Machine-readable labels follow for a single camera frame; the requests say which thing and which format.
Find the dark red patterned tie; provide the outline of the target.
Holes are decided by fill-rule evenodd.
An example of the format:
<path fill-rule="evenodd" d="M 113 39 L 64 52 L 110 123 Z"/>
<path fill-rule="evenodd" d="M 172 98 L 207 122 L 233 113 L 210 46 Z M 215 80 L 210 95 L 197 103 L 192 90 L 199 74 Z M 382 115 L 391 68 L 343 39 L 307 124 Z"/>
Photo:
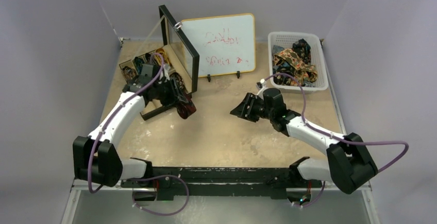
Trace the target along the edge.
<path fill-rule="evenodd" d="M 196 107 L 190 95 L 185 95 L 176 103 L 177 113 L 182 119 L 187 119 L 190 115 L 196 112 Z"/>

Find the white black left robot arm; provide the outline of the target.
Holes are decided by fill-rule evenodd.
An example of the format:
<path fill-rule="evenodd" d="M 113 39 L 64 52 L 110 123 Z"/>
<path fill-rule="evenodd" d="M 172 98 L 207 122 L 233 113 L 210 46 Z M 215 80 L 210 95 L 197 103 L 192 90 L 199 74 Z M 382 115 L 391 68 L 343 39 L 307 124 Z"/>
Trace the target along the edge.
<path fill-rule="evenodd" d="M 152 163 L 137 158 L 121 159 L 117 146 L 135 116 L 152 100 L 160 101 L 163 107 L 176 108 L 183 119 L 196 111 L 190 95 L 169 71 L 166 63 L 144 64 L 141 74 L 124 86 L 116 105 L 98 127 L 73 141 L 76 179 L 109 187 L 120 180 L 133 179 L 140 187 L 153 183 Z"/>

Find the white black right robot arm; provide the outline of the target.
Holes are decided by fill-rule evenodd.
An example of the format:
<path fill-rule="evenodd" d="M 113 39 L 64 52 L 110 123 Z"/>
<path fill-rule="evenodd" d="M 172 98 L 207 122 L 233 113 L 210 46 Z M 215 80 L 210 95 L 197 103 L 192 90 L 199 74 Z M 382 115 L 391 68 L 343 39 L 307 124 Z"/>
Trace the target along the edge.
<path fill-rule="evenodd" d="M 277 132 L 305 142 L 326 156 L 325 161 L 306 158 L 294 163 L 296 168 L 290 171 L 289 179 L 295 186 L 309 180 L 328 181 L 351 194 L 379 173 L 359 135 L 332 132 L 304 119 L 286 107 L 278 89 L 268 88 L 262 96 L 247 93 L 230 114 L 254 123 L 267 119 Z"/>

